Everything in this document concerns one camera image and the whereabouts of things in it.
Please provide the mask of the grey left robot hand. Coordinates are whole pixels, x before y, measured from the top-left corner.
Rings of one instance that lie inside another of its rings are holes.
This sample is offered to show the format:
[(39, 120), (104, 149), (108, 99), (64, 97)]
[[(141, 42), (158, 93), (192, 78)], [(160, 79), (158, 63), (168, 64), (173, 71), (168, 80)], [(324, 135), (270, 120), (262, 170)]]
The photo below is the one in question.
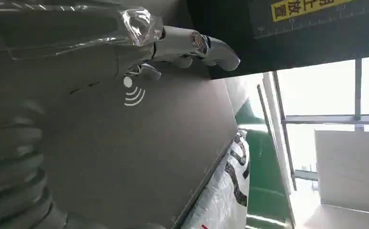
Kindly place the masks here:
[(181, 226), (236, 133), (185, 0), (0, 0), (0, 229)]

